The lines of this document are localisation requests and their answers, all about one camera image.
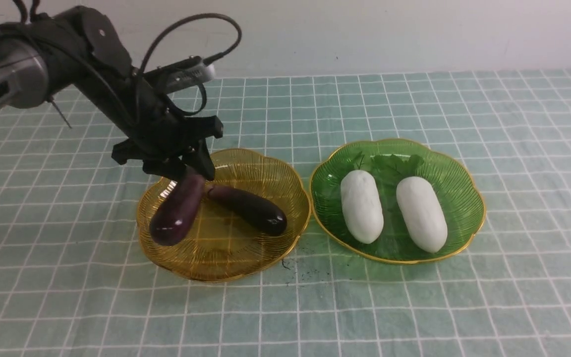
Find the yellow plate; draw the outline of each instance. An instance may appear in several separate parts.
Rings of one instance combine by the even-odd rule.
[[[391,171],[390,156],[401,160],[394,161]],[[411,156],[420,158],[422,163],[412,167],[408,160]],[[363,163],[367,167],[363,170],[376,179],[385,218],[383,232],[372,244],[363,244],[352,237],[343,219],[341,204],[343,177],[356,169],[355,164]],[[396,201],[395,187],[409,176],[429,181],[444,211],[449,234],[446,244],[437,253],[418,248],[408,235]],[[422,144],[401,138],[352,142],[339,147],[312,173],[310,192],[315,219],[326,233],[363,257],[390,264],[435,262],[460,253],[469,246],[486,219],[483,197],[462,164]]]
[[[149,222],[164,201],[170,182],[162,178],[138,203],[140,246],[157,266],[199,282],[227,282],[257,273],[279,262],[296,245],[308,226],[310,197],[301,177],[287,163],[247,149],[226,149],[211,154],[213,183],[229,185],[265,197],[281,208],[287,228],[280,237],[267,237],[208,199],[186,238],[175,246],[155,244]]]

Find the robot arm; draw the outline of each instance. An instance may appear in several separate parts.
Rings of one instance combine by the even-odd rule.
[[[215,56],[190,57],[147,73],[132,66],[111,21],[95,9],[76,6],[52,17],[34,15],[31,23],[3,23],[0,109],[34,108],[73,85],[127,136],[113,148],[119,165],[141,160],[144,172],[171,180],[181,179],[189,165],[212,180],[215,168],[206,138],[221,138],[222,122],[217,116],[191,117],[194,113],[177,108],[167,94],[199,85],[205,95],[202,83],[213,79],[213,61],[236,47],[241,32],[220,14],[191,16],[172,29],[200,18],[232,23],[238,31],[236,43]],[[164,34],[150,48],[143,67]]]

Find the black cable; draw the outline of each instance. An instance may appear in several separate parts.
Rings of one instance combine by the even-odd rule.
[[[127,110],[127,108],[125,108],[124,104],[120,101],[120,99],[118,98],[118,94],[116,94],[116,92],[114,91],[114,89],[109,85],[109,83],[107,83],[107,81],[105,81],[105,79],[102,77],[102,75],[100,73],[98,73],[97,70],[95,70],[89,63],[87,63],[85,61],[85,59],[82,59],[80,57],[78,57],[77,55],[73,54],[72,52],[70,52],[70,50],[66,49],[65,47],[62,47],[61,45],[59,45],[59,43],[50,41],[48,39],[43,39],[43,38],[38,38],[36,39],[36,41],[38,41],[39,43],[44,43],[45,45],[48,45],[50,47],[54,47],[57,50],[63,52],[64,54],[66,54],[66,56],[70,57],[71,59],[77,61],[77,63],[79,63],[81,66],[85,67],[85,69],[94,77],[96,77],[99,81],[101,81],[101,83],[104,85],[104,87],[107,89],[109,96],[114,100],[114,102],[116,104],[118,104],[118,110],[120,110],[122,112],[122,115],[125,117],[125,120],[127,120],[127,122],[129,122],[129,124],[133,125],[134,122],[133,120],[131,120],[131,115],[129,114],[129,111]]]
[[[0,32],[0,39],[1,38],[11,38],[11,37],[12,38],[27,39],[28,35],[22,34],[20,32],[11,32],[9,30]],[[102,75],[100,73],[98,73],[98,71],[95,70],[89,63],[87,63],[84,59],[81,59],[77,55],[73,54],[70,50],[62,47],[61,45],[59,45],[59,43],[55,43],[53,41],[50,41],[48,39],[43,39],[43,38],[31,38],[31,39],[32,39],[32,41],[36,41],[36,43],[43,43],[43,44],[48,45],[50,47],[56,48],[57,50],[63,52],[64,54],[66,54],[66,56],[70,57],[74,61],[77,61],[77,63],[79,63],[84,68],[86,68],[86,70],[89,72],[89,74],[93,75],[99,81],[101,81],[101,83],[107,89],[109,96],[113,99],[115,104],[117,104],[118,110],[120,110],[122,112],[122,115],[125,117],[125,120],[127,120],[130,124],[133,124],[133,120],[131,118],[131,115],[129,114],[129,111],[127,110],[127,108],[125,108],[124,104],[120,101],[120,99],[118,98],[118,95],[116,94],[114,89],[109,85],[109,83],[107,83],[107,81],[105,81],[105,79],[102,77]]]
[[[16,5],[16,8],[19,9],[19,13],[21,14],[20,22],[28,22],[28,9],[25,7],[23,0],[12,0],[12,2]]]
[[[39,8],[40,3],[41,0],[32,0],[32,6],[30,6],[30,22],[38,20],[37,9]]]
[[[134,78],[134,86],[135,86],[134,95],[135,95],[135,103],[136,103],[136,123],[140,122],[140,111],[138,110],[138,108],[140,108],[140,85],[139,84],[140,84],[142,77],[145,73],[145,67],[147,67],[147,63],[149,62],[149,59],[151,58],[151,55],[153,54],[154,50],[156,49],[158,44],[163,40],[163,38],[165,38],[173,30],[177,29],[177,27],[180,27],[182,25],[186,25],[187,23],[193,22],[196,20],[204,20],[206,18],[218,18],[220,20],[224,20],[224,21],[230,23],[231,25],[233,25],[233,27],[235,27],[235,30],[237,31],[237,40],[226,51],[219,52],[219,54],[215,54],[213,56],[210,56],[210,57],[204,59],[204,65],[210,65],[214,61],[221,59],[225,55],[228,55],[230,52],[235,50],[235,48],[239,45],[239,43],[242,40],[242,29],[235,20],[233,20],[232,18],[229,18],[225,14],[219,14],[219,13],[195,14],[193,16],[183,18],[182,20],[177,21],[177,22],[173,23],[173,25],[167,27],[163,32],[161,32],[156,37],[154,42],[152,42],[151,45],[149,46],[149,49],[147,50],[144,58],[142,59],[142,63],[140,64],[140,68],[138,68],[138,72],[136,73],[136,76]]]

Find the gold rim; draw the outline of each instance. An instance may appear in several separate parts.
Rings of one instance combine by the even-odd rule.
[[[303,196],[305,196],[306,201],[308,201],[308,213],[307,213],[307,217],[305,217],[305,223],[303,224],[303,226],[301,227],[299,233],[294,237],[294,239],[292,240],[292,244],[290,244],[290,247],[288,249],[286,249],[286,251],[281,254],[281,256],[279,256],[278,258],[276,258],[273,262],[270,262],[269,264],[265,264],[264,266],[260,267],[260,269],[257,269],[256,271],[253,271],[252,273],[245,273],[245,274],[240,274],[240,275],[236,275],[236,276],[230,276],[228,278],[222,278],[222,279],[217,279],[217,280],[202,280],[202,279],[195,279],[195,278],[190,278],[186,275],[183,274],[179,274],[177,271],[173,271],[171,269],[168,269],[166,267],[160,266],[159,264],[157,264],[156,262],[154,262],[153,260],[151,260],[148,256],[147,258],[149,258],[149,260],[155,264],[156,266],[161,267],[162,269],[165,269],[167,271],[170,271],[171,273],[181,277],[181,278],[185,278],[188,280],[193,280],[194,282],[200,282],[200,283],[225,283],[225,282],[231,282],[233,280],[238,280],[241,278],[245,278],[246,276],[251,276],[252,274],[256,274],[259,273],[261,271],[264,271],[266,269],[268,269],[269,267],[274,266],[276,263],[278,263],[280,260],[282,260],[283,258],[287,257],[288,254],[292,253],[292,250],[294,249],[294,247],[299,243],[299,240],[301,239],[301,236],[303,235],[303,233],[305,233],[305,231],[308,229],[308,226],[310,224],[310,218],[312,215],[312,200],[311,200],[311,196],[310,194],[308,194],[308,192],[306,192],[305,190],[305,186],[303,185],[303,179],[301,178],[301,176],[299,175],[299,172],[297,172],[294,167],[292,167],[290,164],[288,164],[287,162],[277,159],[277,158],[273,158],[272,156],[266,156],[264,154],[261,154],[260,152],[254,151],[254,150],[250,150],[250,149],[244,149],[244,148],[229,148],[229,149],[222,149],[219,151],[215,151],[213,152],[213,154],[217,154],[220,152],[227,152],[227,151],[245,151],[245,152],[251,152],[252,154],[255,155],[259,155],[262,158],[268,158],[270,160],[274,160],[277,163],[281,163],[286,165],[286,167],[290,168],[290,170],[294,173],[294,176],[297,178],[297,180],[299,181],[299,189],[301,189],[301,191],[303,192]],[[147,189],[145,191],[145,193],[140,197],[140,199],[138,200],[138,206],[140,207],[142,205],[142,201],[145,198],[145,196],[147,196],[147,193],[150,192],[152,189],[154,189],[156,187],[156,185],[162,184],[164,180],[168,180],[168,178],[165,177],[161,177],[156,183],[154,183],[149,189]],[[142,251],[145,251],[146,249],[143,246],[143,239],[142,239],[142,235],[140,234],[140,229],[141,229],[141,219],[138,215],[138,213],[136,213],[136,225],[138,226],[138,242],[140,244],[140,249]]]
[[[442,156],[445,156],[446,158],[451,159],[452,161],[454,161],[457,165],[459,165],[460,167],[462,167],[462,169],[464,169],[464,171],[466,172],[466,174],[469,176],[469,178],[471,179],[471,183],[473,184],[473,189],[475,190],[475,192],[477,192],[477,194],[480,196],[480,199],[482,200],[482,206],[483,206],[483,214],[482,214],[482,223],[480,224],[480,226],[477,228],[477,230],[471,234],[471,236],[468,238],[468,241],[462,246],[460,247],[458,250],[454,251],[453,253],[449,253],[447,255],[443,255],[442,257],[437,257],[437,258],[429,258],[429,259],[418,259],[418,260],[391,260],[391,259],[385,259],[385,258],[380,258],[380,257],[375,257],[374,255],[369,255],[367,253],[363,253],[362,251],[354,248],[353,246],[350,246],[349,244],[347,244],[346,242],[340,240],[338,237],[336,237],[335,235],[333,235],[333,233],[331,233],[329,230],[327,230],[327,228],[321,223],[321,221],[319,220],[319,215],[317,214],[317,208],[314,204],[314,199],[312,199],[312,181],[314,179],[315,174],[317,173],[317,170],[322,167],[323,165],[325,165],[327,163],[327,161],[329,161],[332,156],[334,156],[337,152],[339,152],[340,150],[344,149],[347,146],[350,145],[354,145],[354,144],[367,144],[367,143],[381,143],[381,142],[392,142],[392,141],[404,141],[404,142],[410,142],[413,144],[417,144],[420,145],[422,147],[424,147],[424,149],[427,149],[428,151],[431,152],[435,152],[436,154],[440,154]],[[327,233],[327,235],[329,235],[330,237],[332,237],[335,241],[339,242],[340,245],[344,246],[345,248],[353,251],[354,253],[358,254],[358,255],[362,255],[365,258],[369,258],[371,260],[375,260],[377,262],[383,262],[383,263],[388,263],[388,264],[401,264],[401,265],[411,265],[411,264],[421,264],[421,263],[430,263],[430,262],[437,262],[439,260],[443,260],[446,258],[450,258],[454,255],[459,254],[460,252],[462,252],[464,249],[466,249],[471,242],[473,241],[473,239],[475,238],[475,236],[477,235],[477,233],[479,233],[480,230],[482,230],[483,225],[486,221],[486,202],[484,201],[483,195],[482,193],[478,190],[477,185],[475,184],[475,180],[473,178],[473,176],[471,175],[471,173],[468,171],[468,169],[460,164],[460,162],[458,162],[458,160],[455,160],[452,156],[449,156],[447,154],[444,154],[442,152],[439,151],[434,151],[431,150],[429,147],[427,147],[426,145],[417,142],[415,140],[410,140],[410,139],[405,139],[405,138],[386,138],[386,139],[381,139],[381,140],[358,140],[358,141],[354,141],[354,142],[349,142],[347,144],[343,144],[340,147],[338,147],[338,149],[334,150],[324,161],[322,161],[320,164],[317,165],[317,167],[314,168],[314,170],[312,171],[312,174],[310,175],[310,184],[309,184],[309,188],[310,188],[310,201],[311,201],[311,205],[312,205],[312,213],[314,214],[314,219],[317,221],[317,223],[319,223],[319,226],[321,227],[321,229],[323,229],[323,231],[325,231],[325,233]]]

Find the purple eggplant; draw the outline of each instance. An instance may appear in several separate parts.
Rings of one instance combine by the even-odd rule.
[[[178,244],[191,230],[197,216],[206,180],[200,174],[187,172],[160,205],[149,223],[149,233],[157,244]]]
[[[286,214],[269,200],[229,186],[206,187],[206,196],[239,215],[244,221],[270,236],[286,231]]]

